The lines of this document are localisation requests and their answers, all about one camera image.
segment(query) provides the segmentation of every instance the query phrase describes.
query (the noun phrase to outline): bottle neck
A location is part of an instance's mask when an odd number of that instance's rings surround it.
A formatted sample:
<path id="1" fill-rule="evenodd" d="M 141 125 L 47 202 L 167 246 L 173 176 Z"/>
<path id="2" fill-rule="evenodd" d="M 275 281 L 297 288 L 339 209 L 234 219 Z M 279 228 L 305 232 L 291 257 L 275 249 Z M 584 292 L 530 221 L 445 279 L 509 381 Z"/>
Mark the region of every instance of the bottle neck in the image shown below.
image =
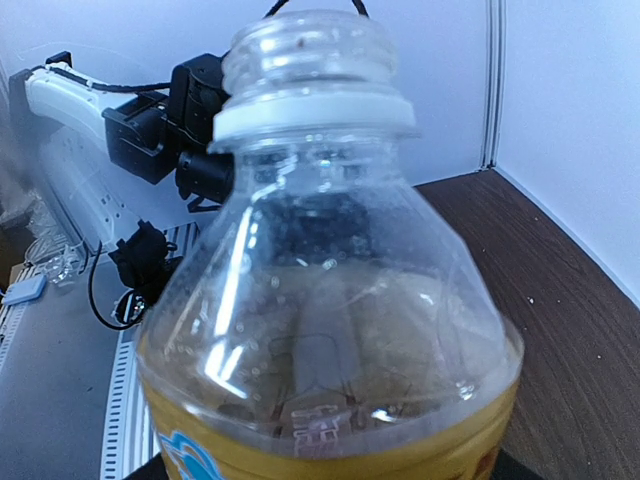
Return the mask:
<path id="1" fill-rule="evenodd" d="M 340 192 L 402 181 L 398 139 L 385 132 L 289 132 L 245 139 L 234 150 L 241 195 Z"/>

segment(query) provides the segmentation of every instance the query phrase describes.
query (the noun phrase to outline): plastic bottle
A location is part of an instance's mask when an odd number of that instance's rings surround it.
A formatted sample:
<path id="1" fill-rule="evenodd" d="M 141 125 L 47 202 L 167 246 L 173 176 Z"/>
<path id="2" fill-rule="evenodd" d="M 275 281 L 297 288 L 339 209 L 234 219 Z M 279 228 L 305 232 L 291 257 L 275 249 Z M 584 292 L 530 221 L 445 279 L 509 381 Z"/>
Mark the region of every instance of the plastic bottle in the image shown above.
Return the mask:
<path id="1" fill-rule="evenodd" d="M 395 68 L 348 13 L 234 39 L 212 145 L 234 191 L 138 345 L 173 480 L 489 478 L 523 346 L 400 174 Z"/>

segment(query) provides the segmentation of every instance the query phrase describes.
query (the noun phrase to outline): white partition panel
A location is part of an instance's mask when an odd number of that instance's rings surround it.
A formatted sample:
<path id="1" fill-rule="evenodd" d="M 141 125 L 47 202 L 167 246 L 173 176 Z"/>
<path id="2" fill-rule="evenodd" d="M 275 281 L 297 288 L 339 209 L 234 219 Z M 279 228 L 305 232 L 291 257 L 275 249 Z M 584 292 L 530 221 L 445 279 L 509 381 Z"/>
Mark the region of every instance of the white partition panel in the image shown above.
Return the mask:
<path id="1" fill-rule="evenodd" d="M 509 0 L 498 168 L 640 300 L 640 2 Z"/>
<path id="2" fill-rule="evenodd" d="M 275 0 L 1 3 L 0 58 L 9 73 L 68 49 L 77 68 L 94 77 L 145 83 L 168 80 L 173 66 L 200 53 L 224 53 L 234 32 L 264 15 Z M 485 110 L 487 1 L 365 4 L 397 42 L 401 67 L 396 84 L 418 113 L 422 138 L 408 142 L 403 155 L 409 179 L 417 184 L 476 170 Z M 350 0 L 291 0 L 283 11 L 303 8 L 355 12 Z M 135 196 L 135 188 L 128 190 L 126 195 Z"/>

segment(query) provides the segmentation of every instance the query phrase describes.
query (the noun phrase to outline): wire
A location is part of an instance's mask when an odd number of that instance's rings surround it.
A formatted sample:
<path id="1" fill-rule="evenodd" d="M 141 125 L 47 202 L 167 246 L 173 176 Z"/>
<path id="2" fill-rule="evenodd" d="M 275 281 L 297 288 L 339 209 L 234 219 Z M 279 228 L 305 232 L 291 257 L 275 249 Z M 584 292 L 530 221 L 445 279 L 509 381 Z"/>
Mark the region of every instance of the wire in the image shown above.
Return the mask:
<path id="1" fill-rule="evenodd" d="M 75 73 L 68 72 L 67 70 L 64 70 L 62 68 L 51 67 L 51 71 L 73 82 L 79 83 L 80 85 L 84 85 L 88 88 L 93 88 L 94 90 L 98 90 L 100 92 L 143 93 L 154 92 L 156 90 L 165 90 L 171 87 L 170 83 L 152 83 L 149 85 L 108 85 L 106 83 L 92 83 L 86 78 L 81 77 L 80 75 L 76 75 Z"/>
<path id="2" fill-rule="evenodd" d="M 139 319 L 138 321 L 130 323 L 128 325 L 113 325 L 112 323 L 107 322 L 104 319 L 104 317 L 100 315 L 100 312 L 98 311 L 98 307 L 96 306 L 96 301 L 93 298 L 93 277 L 95 276 L 96 268 L 98 267 L 98 260 L 100 259 L 101 254 L 102 254 L 102 242 L 98 243 L 98 251 L 96 252 L 96 258 L 93 259 L 93 264 L 91 265 L 91 273 L 89 274 L 89 305 L 91 305 L 91 310 L 93 310 L 93 314 L 100 321 L 100 323 L 103 324 L 105 327 L 111 330 L 118 330 L 118 331 L 127 330 L 137 325 L 142 319 Z"/>
<path id="3" fill-rule="evenodd" d="M 362 0 L 351 0 L 351 2 L 356 7 L 356 10 L 358 10 L 358 13 L 360 15 L 364 17 L 369 16 L 369 12 L 367 12 L 367 7 L 364 6 L 364 3 L 362 2 Z M 289 0 L 278 0 L 276 4 L 273 7 L 271 7 L 271 10 L 267 12 L 264 18 L 273 17 L 287 3 L 289 3 Z"/>

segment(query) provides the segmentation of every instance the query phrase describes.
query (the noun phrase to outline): yellow label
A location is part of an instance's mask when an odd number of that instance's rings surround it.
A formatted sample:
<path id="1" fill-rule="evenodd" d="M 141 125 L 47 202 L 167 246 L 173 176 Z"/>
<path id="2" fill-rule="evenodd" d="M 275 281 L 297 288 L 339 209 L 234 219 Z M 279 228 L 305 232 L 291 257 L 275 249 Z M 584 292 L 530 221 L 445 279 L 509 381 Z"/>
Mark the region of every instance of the yellow label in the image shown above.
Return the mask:
<path id="1" fill-rule="evenodd" d="M 145 385 L 172 480 L 489 480 L 516 390 L 517 382 L 473 416 L 425 440 L 378 454 L 308 460 L 241 445 Z"/>

